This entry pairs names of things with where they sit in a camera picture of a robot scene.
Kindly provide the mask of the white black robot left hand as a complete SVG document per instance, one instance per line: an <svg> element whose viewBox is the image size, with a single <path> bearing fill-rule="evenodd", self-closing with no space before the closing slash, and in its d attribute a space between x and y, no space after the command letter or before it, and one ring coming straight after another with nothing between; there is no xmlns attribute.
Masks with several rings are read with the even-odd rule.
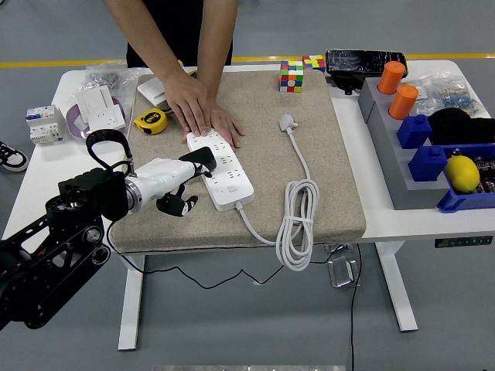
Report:
<svg viewBox="0 0 495 371"><path fill-rule="evenodd" d="M128 212L137 213L152 199L159 211L185 216L198 201L197 196L182 199L186 183L197 176L211 176L217 167L210 155L191 152L178 159L155 158L125 178L128 196Z"/></svg>

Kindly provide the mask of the person's left hand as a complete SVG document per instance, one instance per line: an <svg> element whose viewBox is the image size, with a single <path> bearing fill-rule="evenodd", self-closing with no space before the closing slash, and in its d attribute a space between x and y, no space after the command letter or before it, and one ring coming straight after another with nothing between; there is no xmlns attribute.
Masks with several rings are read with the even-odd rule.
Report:
<svg viewBox="0 0 495 371"><path fill-rule="evenodd" d="M245 136L244 129L234 116L215 100L208 101L210 109L210 125L232 147L234 151L241 147L239 137Z"/></svg>

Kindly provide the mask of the person's right hand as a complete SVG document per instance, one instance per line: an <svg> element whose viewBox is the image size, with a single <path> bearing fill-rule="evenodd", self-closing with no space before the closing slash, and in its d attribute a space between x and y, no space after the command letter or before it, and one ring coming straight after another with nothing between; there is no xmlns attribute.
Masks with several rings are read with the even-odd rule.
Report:
<svg viewBox="0 0 495 371"><path fill-rule="evenodd" d="M196 136L210 131L210 109L207 89L182 69L175 69L161 78L166 100L186 133Z"/></svg>

